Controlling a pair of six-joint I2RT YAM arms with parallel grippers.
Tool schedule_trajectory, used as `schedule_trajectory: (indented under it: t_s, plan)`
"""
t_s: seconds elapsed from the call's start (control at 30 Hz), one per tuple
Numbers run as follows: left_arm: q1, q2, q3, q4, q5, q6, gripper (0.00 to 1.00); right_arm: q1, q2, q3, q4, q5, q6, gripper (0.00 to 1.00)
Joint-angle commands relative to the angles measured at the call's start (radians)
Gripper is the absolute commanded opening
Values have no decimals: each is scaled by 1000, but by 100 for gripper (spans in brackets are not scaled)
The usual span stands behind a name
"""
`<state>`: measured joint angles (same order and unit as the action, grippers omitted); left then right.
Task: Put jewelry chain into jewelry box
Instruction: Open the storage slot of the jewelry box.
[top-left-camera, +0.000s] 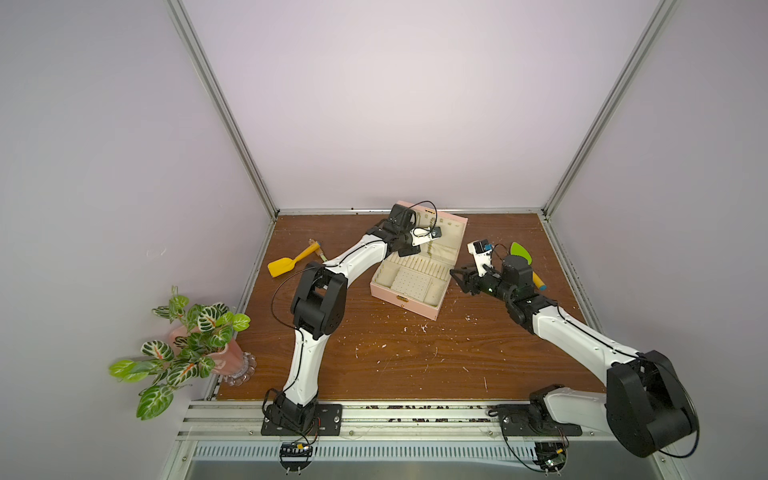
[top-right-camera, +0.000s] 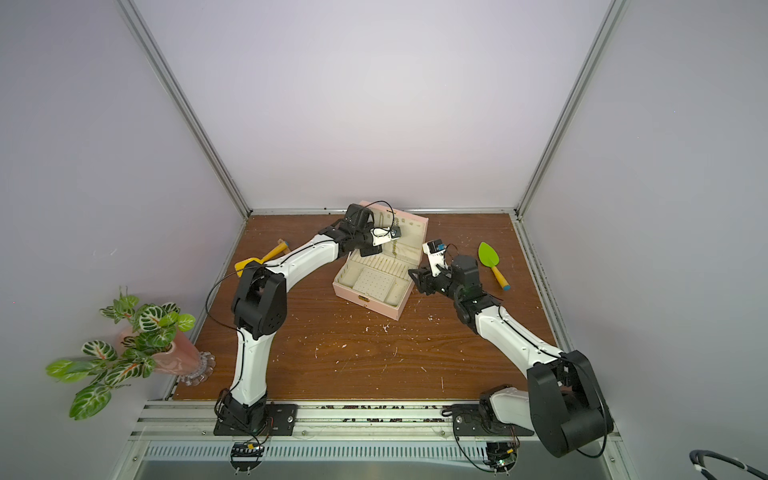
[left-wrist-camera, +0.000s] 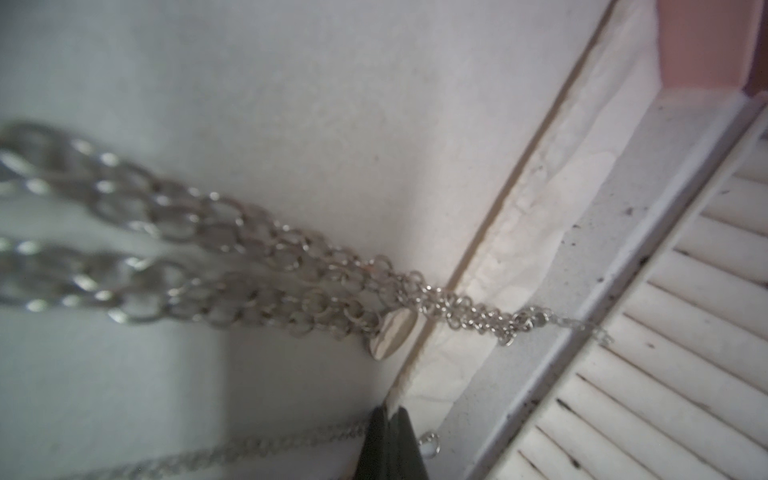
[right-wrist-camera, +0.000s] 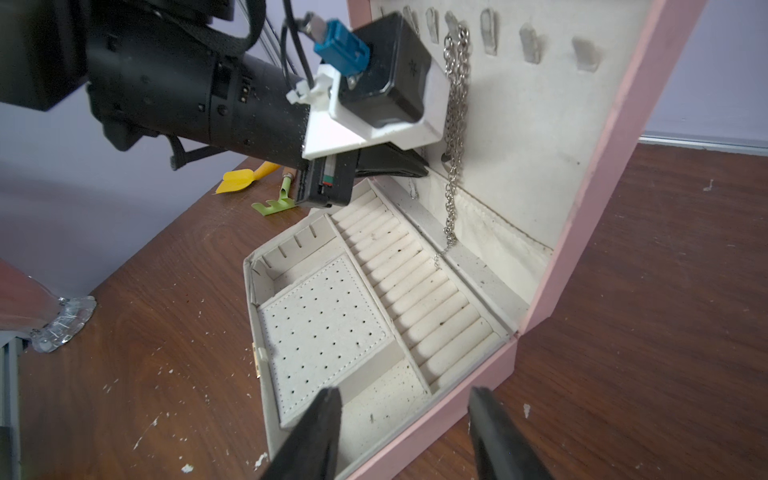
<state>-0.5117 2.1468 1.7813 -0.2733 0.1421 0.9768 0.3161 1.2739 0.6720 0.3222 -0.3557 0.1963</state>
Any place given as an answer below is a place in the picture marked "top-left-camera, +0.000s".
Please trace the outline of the pink jewelry box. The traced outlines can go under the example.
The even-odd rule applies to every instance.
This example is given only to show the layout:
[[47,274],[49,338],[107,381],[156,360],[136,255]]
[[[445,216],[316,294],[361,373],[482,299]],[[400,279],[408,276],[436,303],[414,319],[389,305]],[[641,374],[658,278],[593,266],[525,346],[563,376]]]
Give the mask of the pink jewelry box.
[[418,228],[436,226],[440,237],[422,244],[415,255],[391,254],[370,282],[371,295],[430,320],[440,312],[463,244],[468,219],[421,204],[410,207]]

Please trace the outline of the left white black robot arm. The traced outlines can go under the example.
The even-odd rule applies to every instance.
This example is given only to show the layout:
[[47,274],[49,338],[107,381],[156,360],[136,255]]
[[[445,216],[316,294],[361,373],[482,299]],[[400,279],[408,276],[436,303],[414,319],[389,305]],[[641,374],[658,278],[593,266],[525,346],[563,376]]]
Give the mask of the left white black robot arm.
[[420,215],[415,205],[395,204],[349,249],[301,271],[290,305],[295,344],[289,375],[282,389],[265,394],[264,417],[271,424],[300,433],[314,424],[324,351],[344,318],[349,286],[391,254],[415,255],[439,238],[438,212],[425,220]]

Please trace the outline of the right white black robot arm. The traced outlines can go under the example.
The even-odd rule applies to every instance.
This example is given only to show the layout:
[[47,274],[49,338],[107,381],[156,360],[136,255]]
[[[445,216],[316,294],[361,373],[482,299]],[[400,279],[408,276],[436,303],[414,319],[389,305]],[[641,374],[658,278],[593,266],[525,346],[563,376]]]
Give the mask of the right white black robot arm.
[[500,269],[480,261],[450,275],[462,292],[502,301],[517,325],[558,347],[603,384],[602,393],[566,387],[543,393],[553,421],[611,433],[638,457],[700,436],[698,413],[672,362],[656,350],[641,352],[612,340],[566,313],[540,293],[525,258],[509,255]]

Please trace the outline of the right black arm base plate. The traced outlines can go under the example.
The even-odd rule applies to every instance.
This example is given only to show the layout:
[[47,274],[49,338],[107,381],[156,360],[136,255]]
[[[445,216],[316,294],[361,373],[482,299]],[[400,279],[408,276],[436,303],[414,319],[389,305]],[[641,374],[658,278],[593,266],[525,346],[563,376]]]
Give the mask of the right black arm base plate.
[[500,404],[490,408],[488,415],[498,420],[502,433],[508,437],[571,437],[583,434],[579,425],[559,423],[542,407],[534,404]]

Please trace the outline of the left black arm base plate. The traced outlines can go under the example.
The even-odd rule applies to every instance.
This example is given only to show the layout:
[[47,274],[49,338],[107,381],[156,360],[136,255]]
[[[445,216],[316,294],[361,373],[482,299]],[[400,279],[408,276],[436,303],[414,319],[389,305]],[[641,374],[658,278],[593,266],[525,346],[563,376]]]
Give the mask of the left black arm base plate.
[[261,427],[262,436],[339,436],[343,418],[341,404],[311,404],[299,408],[291,403],[269,404]]

